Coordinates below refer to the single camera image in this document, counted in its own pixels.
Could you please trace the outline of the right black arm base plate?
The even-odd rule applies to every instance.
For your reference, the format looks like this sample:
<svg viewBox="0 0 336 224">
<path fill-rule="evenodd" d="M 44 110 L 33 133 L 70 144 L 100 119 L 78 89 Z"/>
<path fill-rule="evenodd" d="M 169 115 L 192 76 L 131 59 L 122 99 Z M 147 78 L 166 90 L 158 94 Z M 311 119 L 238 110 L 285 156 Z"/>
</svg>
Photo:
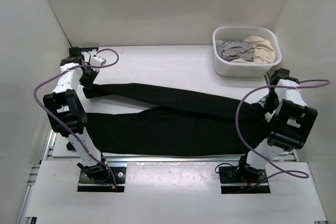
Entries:
<svg viewBox="0 0 336 224">
<path fill-rule="evenodd" d="M 230 163 L 220 163 L 214 169 L 219 175 L 221 194 L 269 194 L 270 187 L 265 170 L 259 175 L 247 174 Z"/>
</svg>

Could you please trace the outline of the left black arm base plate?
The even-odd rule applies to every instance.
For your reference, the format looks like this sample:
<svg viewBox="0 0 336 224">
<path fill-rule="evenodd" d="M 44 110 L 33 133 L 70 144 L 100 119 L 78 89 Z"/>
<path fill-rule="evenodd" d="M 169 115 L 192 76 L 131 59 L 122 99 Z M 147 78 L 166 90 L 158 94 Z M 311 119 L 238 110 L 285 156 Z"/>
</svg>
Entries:
<svg viewBox="0 0 336 224">
<path fill-rule="evenodd" d="M 78 192 L 102 192 L 102 193 L 123 193 L 127 176 L 127 168 L 124 166 L 111 167 L 116 178 L 116 185 L 113 178 L 108 175 L 102 178 L 89 178 L 83 171 L 80 172 L 77 191 Z"/>
</svg>

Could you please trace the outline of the black trousers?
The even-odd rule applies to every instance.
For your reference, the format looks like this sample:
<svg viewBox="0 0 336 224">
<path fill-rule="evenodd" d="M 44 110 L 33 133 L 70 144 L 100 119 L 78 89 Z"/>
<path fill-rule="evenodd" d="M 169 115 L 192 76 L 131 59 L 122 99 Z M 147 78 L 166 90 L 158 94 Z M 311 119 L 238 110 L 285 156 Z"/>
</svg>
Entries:
<svg viewBox="0 0 336 224">
<path fill-rule="evenodd" d="M 88 113 L 87 132 L 104 153 L 155 156 L 238 155 L 266 138 L 257 103 L 148 84 L 94 84 L 87 99 L 118 95 L 150 109 Z"/>
</svg>

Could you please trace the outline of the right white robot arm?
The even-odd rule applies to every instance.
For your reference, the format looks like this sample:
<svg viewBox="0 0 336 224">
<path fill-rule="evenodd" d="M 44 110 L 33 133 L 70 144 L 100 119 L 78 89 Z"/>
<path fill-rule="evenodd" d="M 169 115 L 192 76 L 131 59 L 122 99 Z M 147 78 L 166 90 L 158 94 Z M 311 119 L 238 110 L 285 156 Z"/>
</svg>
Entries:
<svg viewBox="0 0 336 224">
<path fill-rule="evenodd" d="M 271 76 L 269 93 L 259 100 L 263 112 L 271 115 L 266 138 L 240 158 L 236 168 L 240 181 L 257 179 L 279 154 L 300 150 L 305 145 L 318 111 L 304 102 L 298 90 L 299 83 L 287 69 L 280 68 Z"/>
</svg>

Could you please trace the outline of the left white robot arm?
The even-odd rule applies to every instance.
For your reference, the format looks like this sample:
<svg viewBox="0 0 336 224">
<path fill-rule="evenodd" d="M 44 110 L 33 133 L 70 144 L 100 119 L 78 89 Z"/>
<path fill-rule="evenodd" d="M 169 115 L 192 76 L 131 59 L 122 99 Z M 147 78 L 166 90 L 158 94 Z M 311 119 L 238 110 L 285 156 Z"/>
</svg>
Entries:
<svg viewBox="0 0 336 224">
<path fill-rule="evenodd" d="M 85 51 L 79 47 L 69 48 L 69 57 L 60 63 L 60 72 L 64 75 L 58 79 L 52 93 L 43 97 L 44 106 L 75 135 L 72 135 L 52 116 L 49 121 L 52 129 L 65 137 L 69 144 L 76 150 L 82 162 L 77 166 L 91 179 L 105 182 L 110 177 L 110 169 L 103 164 L 101 152 L 94 146 L 91 140 L 77 138 L 87 135 L 87 115 L 76 93 L 78 85 L 91 89 L 93 81 L 99 73 L 96 66 L 101 67 L 106 60 L 100 57 L 85 59 Z"/>
</svg>

